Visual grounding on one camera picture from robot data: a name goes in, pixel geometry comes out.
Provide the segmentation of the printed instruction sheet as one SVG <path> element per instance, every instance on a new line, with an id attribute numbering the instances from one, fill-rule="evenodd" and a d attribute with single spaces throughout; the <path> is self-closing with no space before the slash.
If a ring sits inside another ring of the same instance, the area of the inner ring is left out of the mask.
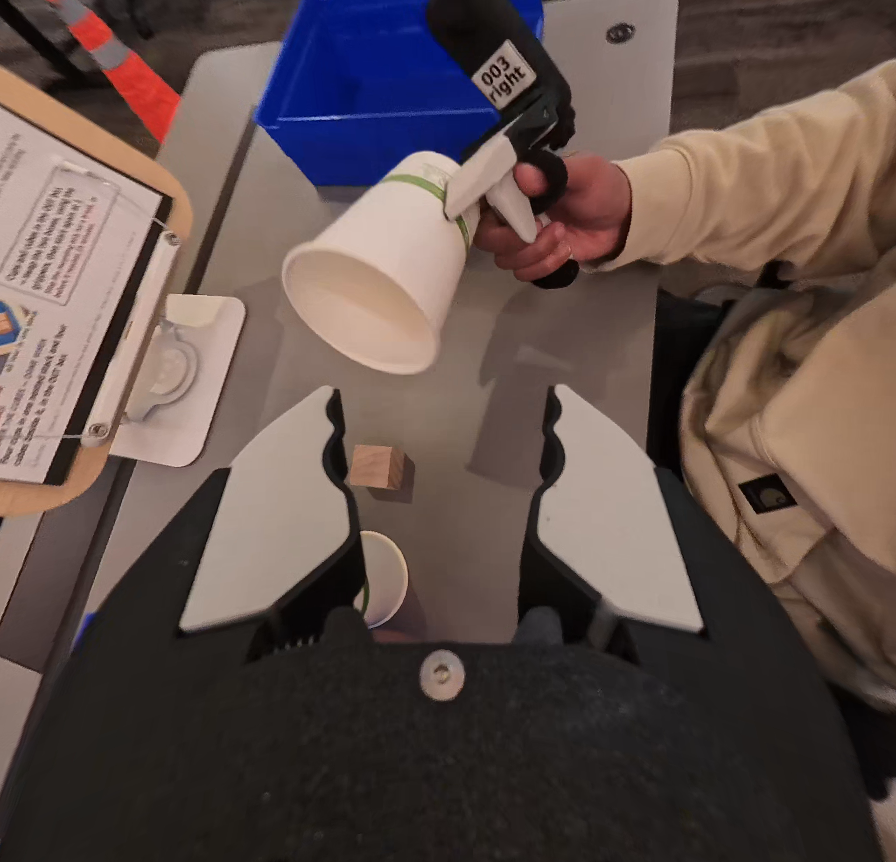
<path id="1" fill-rule="evenodd" d="M 174 200 L 6 107 L 1 140 L 1 477 L 61 486 Z"/>

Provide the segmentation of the person's cream hoodie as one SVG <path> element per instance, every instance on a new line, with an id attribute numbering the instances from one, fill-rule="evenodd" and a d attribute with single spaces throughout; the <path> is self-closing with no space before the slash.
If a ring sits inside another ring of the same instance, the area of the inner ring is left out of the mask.
<path id="1" fill-rule="evenodd" d="M 686 484 L 825 677 L 894 711 L 894 283 L 751 290 L 686 386 Z"/>

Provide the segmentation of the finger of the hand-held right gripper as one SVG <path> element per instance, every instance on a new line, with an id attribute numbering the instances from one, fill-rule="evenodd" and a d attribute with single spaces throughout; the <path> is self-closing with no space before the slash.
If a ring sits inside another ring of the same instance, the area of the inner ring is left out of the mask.
<path id="1" fill-rule="evenodd" d="M 455 219 L 485 196 L 505 220 L 519 220 L 522 193 L 512 175 L 516 163 L 517 152 L 507 135 L 492 136 L 447 181 L 444 216 Z"/>

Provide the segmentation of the wooden instruction board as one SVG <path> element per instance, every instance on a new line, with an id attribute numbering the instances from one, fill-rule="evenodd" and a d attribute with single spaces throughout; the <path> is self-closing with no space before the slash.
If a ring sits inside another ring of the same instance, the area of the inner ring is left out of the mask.
<path id="1" fill-rule="evenodd" d="M 189 238 L 193 210 L 185 190 L 171 173 L 147 155 L 6 69 L 1 69 L 1 102 L 6 110 L 32 121 L 39 129 L 57 136 L 70 147 L 78 148 L 90 159 L 105 163 L 133 181 L 143 182 L 169 197 L 172 207 L 167 216 L 159 216 L 160 227 L 170 229 L 182 241 L 178 257 Z M 1 516 L 43 514 L 78 498 L 99 476 L 116 431 L 105 445 L 93 449 L 80 447 L 65 482 L 60 486 L 2 480 Z"/>

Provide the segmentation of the orange traffic cone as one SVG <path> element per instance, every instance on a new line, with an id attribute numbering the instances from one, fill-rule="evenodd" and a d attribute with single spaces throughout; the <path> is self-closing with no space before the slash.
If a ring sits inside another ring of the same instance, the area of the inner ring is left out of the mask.
<path id="1" fill-rule="evenodd" d="M 181 98 L 137 53 L 80 0 L 44 0 L 92 57 L 157 142 L 163 142 Z"/>

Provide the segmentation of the white paper cup green band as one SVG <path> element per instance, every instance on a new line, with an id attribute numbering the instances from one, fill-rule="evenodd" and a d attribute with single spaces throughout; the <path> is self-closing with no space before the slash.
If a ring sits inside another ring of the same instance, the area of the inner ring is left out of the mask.
<path id="1" fill-rule="evenodd" d="M 337 352 L 393 375 L 435 361 L 479 221 L 478 205 L 444 214 L 459 170 L 442 153 L 412 153 L 286 255 L 287 300 Z"/>
<path id="2" fill-rule="evenodd" d="M 368 629 L 387 624 L 398 613 L 409 589 L 409 569 L 399 546 L 380 532 L 361 532 L 364 584 L 354 600 Z"/>

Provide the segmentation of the person's right forearm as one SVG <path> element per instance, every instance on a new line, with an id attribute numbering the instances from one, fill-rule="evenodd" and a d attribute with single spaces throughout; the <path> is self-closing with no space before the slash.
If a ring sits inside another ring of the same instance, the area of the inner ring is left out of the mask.
<path id="1" fill-rule="evenodd" d="M 806 278 L 858 274 L 894 251 L 895 61 L 723 130 L 689 130 L 617 162 L 625 244 L 598 264 L 683 259 Z"/>

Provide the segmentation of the metal stand bracket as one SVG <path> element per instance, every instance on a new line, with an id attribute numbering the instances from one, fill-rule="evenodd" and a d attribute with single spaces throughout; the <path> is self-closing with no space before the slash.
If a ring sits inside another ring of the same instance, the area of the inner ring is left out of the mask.
<path id="1" fill-rule="evenodd" d="M 161 319 L 126 403 L 126 420 L 142 422 L 156 408 L 179 401 L 193 386 L 198 368 L 196 347 L 181 336 L 178 325 Z"/>

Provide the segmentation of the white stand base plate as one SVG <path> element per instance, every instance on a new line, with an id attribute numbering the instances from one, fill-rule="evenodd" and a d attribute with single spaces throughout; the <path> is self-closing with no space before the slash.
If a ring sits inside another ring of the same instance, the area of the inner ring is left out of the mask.
<path id="1" fill-rule="evenodd" d="M 113 456 L 181 468 L 203 451 L 245 321 L 235 297 L 170 294 L 161 319 L 178 325 L 199 355 L 190 390 L 176 403 L 156 408 L 142 422 L 122 420 L 110 446 Z"/>

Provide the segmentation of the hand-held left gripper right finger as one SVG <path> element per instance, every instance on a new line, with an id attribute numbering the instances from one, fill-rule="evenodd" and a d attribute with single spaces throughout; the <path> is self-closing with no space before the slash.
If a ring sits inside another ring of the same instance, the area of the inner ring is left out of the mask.
<path id="1" fill-rule="evenodd" d="M 540 484 L 521 549 L 518 625 L 613 647 L 628 626 L 703 637 L 703 616 L 648 455 L 570 386 L 550 386 Z"/>

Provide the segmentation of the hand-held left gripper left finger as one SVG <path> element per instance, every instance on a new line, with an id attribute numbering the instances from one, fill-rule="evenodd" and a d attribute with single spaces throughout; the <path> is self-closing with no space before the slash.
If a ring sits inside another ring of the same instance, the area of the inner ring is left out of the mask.
<path id="1" fill-rule="evenodd" d="M 321 386 L 234 458 L 182 632 L 258 620 L 273 643 L 306 644 L 353 606 L 366 572 L 344 435 L 341 393 Z"/>

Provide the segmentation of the wooden cube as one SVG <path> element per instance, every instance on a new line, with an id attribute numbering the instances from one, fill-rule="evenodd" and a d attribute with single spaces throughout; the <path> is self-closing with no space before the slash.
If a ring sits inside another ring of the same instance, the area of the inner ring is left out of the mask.
<path id="1" fill-rule="evenodd" d="M 356 444 L 348 482 L 353 487 L 398 491 L 403 486 L 406 467 L 407 455 L 395 445 Z"/>

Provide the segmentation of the person's right hand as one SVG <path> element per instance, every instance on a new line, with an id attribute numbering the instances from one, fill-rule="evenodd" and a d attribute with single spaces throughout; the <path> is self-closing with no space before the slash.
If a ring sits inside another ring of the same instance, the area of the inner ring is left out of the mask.
<path id="1" fill-rule="evenodd" d="M 542 281 L 569 260 L 614 258 L 627 239 L 632 189 L 622 169 L 595 153 L 572 153 L 564 160 L 566 192 L 548 209 L 535 241 L 521 241 L 490 209 L 480 217 L 474 246 L 521 282 Z"/>

